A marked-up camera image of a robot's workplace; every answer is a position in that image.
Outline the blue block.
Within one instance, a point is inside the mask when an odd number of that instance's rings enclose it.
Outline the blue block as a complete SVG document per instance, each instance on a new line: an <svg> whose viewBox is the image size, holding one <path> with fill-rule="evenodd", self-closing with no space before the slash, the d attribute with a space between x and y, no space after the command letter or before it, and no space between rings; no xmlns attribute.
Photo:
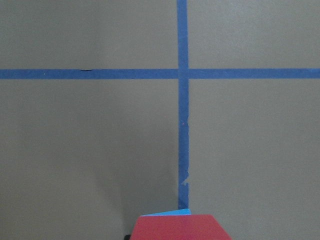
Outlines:
<svg viewBox="0 0 320 240"><path fill-rule="evenodd" d="M157 212L157 213L150 213L141 215L142 217L154 217L154 216L184 216L184 215L191 215L192 212L189 208L183 208L178 210L170 210L164 212Z"/></svg>

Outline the red block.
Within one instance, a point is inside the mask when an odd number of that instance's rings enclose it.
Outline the red block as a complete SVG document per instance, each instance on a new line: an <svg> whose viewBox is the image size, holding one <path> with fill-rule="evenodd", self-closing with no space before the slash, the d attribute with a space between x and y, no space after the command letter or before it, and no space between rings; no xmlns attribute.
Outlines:
<svg viewBox="0 0 320 240"><path fill-rule="evenodd" d="M131 240L230 240L230 235L209 214L141 216Z"/></svg>

